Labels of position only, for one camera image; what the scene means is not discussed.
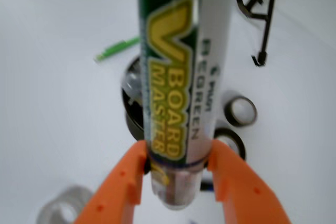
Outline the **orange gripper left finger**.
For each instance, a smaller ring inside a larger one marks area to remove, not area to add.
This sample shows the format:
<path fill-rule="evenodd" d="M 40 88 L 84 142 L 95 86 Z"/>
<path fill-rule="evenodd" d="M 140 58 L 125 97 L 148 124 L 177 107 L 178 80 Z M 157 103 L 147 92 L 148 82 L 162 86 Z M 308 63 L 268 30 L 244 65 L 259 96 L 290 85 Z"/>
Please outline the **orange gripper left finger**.
<path fill-rule="evenodd" d="M 147 160 L 146 142 L 133 144 L 91 197 L 75 223 L 133 223 L 134 209 L 141 202 Z"/>

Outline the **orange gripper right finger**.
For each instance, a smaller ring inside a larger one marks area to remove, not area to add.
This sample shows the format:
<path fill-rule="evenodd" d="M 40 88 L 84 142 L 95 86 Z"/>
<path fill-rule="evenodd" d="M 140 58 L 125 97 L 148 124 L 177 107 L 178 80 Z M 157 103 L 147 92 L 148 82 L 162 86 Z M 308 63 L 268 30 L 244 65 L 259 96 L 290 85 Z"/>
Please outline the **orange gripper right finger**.
<path fill-rule="evenodd" d="M 213 140 L 208 158 L 225 223 L 291 223 L 276 194 L 232 149 Z"/>

